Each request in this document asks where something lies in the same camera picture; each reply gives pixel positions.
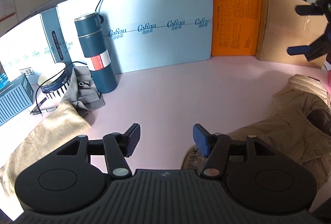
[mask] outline screw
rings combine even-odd
[[[126,168],[116,168],[113,170],[115,176],[126,176],[129,174],[129,170]]]
[[[208,168],[208,169],[204,170],[204,175],[206,175],[206,176],[218,176],[219,171],[217,169],[214,169],[214,168]]]

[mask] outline blue thermos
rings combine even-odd
[[[110,57],[102,34],[99,14],[92,12],[75,19],[80,45],[97,90],[108,93],[118,83],[110,64]]]

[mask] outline gray fabric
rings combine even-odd
[[[69,101],[76,110],[96,110],[105,105],[102,95],[93,85],[91,73],[87,67],[74,67],[69,88],[61,103]]]

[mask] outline striped box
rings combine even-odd
[[[0,90],[0,126],[33,104],[34,91],[22,74]]]

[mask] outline pen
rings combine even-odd
[[[52,112],[52,111],[54,111],[55,109],[57,109],[57,107],[50,107],[50,108],[42,109],[42,110],[41,110],[41,113]],[[37,110],[37,111],[32,111],[30,114],[31,114],[31,115],[39,115],[40,112]]]

